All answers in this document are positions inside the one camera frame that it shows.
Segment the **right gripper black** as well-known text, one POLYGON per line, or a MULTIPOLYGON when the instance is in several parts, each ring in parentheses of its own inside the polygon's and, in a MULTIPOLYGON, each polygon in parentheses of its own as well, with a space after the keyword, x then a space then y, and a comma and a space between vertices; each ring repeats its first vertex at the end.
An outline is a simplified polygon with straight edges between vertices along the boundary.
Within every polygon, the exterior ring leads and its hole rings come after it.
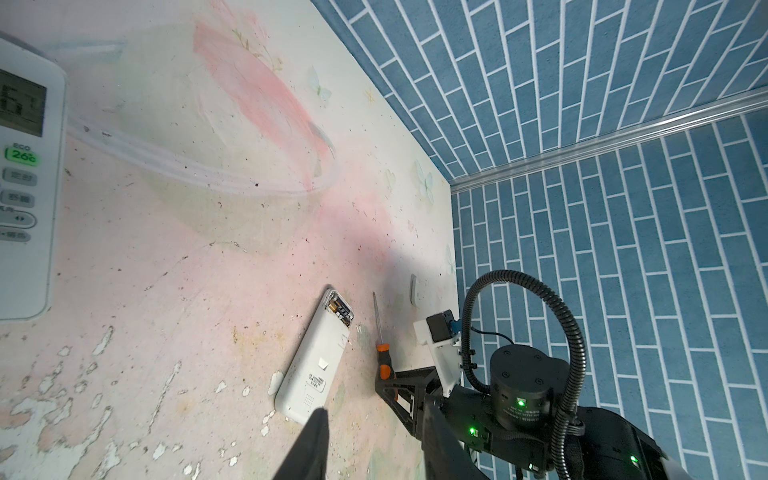
MULTIPOLYGON (((570 365, 525 345, 507 345, 490 360, 490 391, 456 387, 436 405, 463 450, 497 457, 541 478, 555 469, 553 433, 570 365)), ((423 436, 424 406, 441 394, 435 367, 395 372, 380 365, 375 391, 414 438, 423 436)))

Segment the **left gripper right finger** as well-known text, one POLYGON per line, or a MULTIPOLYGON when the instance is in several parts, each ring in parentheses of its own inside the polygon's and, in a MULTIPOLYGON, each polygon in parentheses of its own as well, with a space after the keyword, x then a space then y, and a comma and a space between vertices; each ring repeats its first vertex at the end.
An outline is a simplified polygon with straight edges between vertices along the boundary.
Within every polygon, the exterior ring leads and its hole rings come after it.
POLYGON ((426 404, 424 407, 421 444, 426 479, 480 478, 480 471, 463 450, 445 416, 434 404, 426 404))

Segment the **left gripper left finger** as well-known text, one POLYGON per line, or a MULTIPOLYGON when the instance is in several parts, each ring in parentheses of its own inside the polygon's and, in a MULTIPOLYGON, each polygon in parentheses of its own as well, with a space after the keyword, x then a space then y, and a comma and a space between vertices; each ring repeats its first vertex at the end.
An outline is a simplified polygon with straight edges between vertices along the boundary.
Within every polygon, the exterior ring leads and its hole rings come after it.
POLYGON ((304 425, 274 480, 324 480, 329 449, 329 420, 325 408, 315 409, 304 425))

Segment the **orange black screwdriver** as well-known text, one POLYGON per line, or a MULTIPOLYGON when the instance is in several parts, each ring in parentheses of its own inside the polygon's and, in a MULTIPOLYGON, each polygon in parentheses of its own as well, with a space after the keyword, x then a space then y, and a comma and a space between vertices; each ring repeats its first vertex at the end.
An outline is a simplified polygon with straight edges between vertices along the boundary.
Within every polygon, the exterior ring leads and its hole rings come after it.
POLYGON ((376 343, 377 358, 379 364, 379 378, 381 380, 388 380, 393 376, 393 369, 390 356, 390 345, 384 341, 382 323, 380 318, 380 311, 377 301, 376 293, 372 293, 373 298, 373 310, 374 320, 378 333, 378 341, 376 343))

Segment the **grey white remote control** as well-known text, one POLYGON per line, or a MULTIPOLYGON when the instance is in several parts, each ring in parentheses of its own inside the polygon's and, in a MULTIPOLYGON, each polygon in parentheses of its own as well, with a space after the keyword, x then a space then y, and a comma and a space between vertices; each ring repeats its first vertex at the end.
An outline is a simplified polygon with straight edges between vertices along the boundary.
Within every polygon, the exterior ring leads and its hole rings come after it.
POLYGON ((332 287, 324 292, 275 397, 276 410, 305 425, 323 408, 355 316, 332 287))

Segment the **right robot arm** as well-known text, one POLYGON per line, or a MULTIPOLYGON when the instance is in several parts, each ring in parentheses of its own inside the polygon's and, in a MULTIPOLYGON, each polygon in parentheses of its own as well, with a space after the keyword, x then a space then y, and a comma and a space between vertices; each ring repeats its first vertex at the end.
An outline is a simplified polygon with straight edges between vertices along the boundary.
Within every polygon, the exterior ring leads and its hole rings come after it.
MULTIPOLYGON (((429 479, 482 479, 471 451, 487 453, 542 479, 555 468, 555 415, 569 365, 525 345, 494 352, 490 391, 456 386, 450 395, 434 367, 392 368, 377 348, 377 394, 420 441, 429 479)), ((565 431, 564 460, 573 479, 686 479, 658 444, 611 410, 580 407, 565 431)))

